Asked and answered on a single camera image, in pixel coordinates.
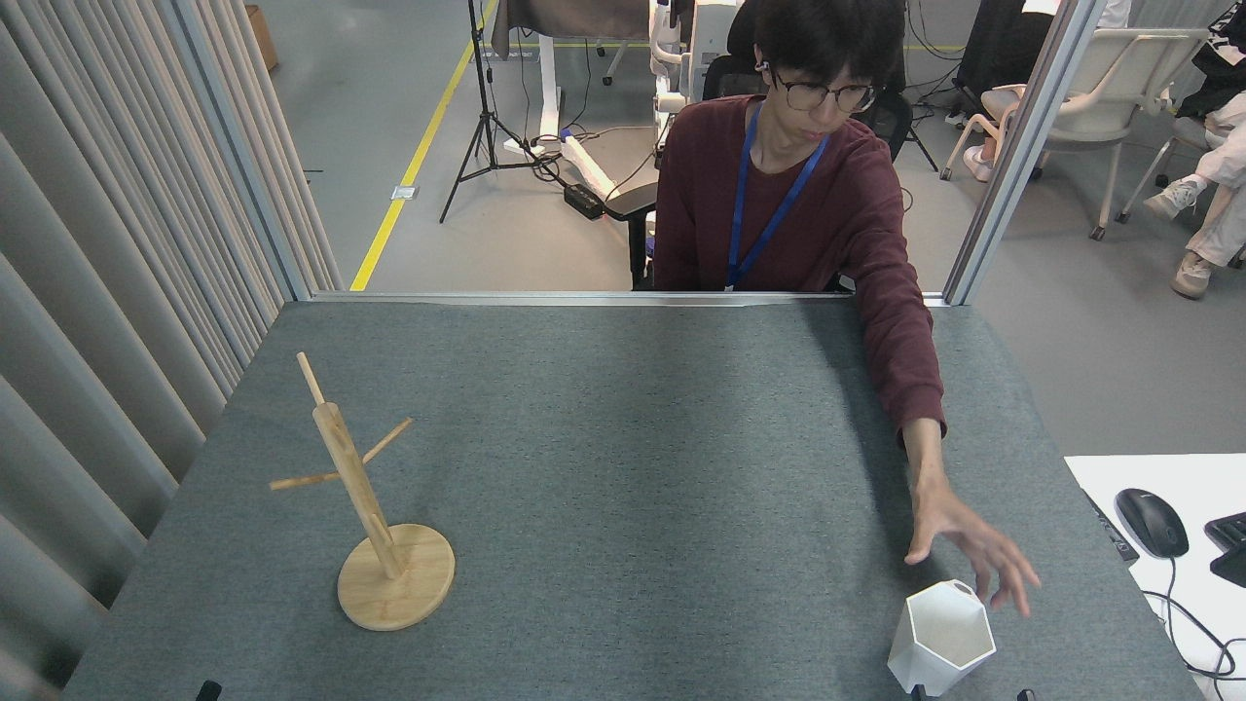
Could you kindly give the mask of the person's left hand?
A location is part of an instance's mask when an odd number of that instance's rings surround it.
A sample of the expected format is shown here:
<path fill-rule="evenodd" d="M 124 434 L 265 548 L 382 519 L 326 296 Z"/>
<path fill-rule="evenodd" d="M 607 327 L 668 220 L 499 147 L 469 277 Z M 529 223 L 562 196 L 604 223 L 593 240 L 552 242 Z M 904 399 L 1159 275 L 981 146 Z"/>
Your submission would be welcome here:
<path fill-rule="evenodd" d="M 915 474 L 911 498 L 913 535 L 906 564 L 917 565 L 930 559 L 934 538 L 948 538 L 969 559 L 973 591 L 982 603 L 991 609 L 1014 604 L 1022 616 L 1032 615 L 1029 589 L 1040 586 L 1040 576 L 1015 540 L 966 506 L 946 474 L 930 469 Z"/>

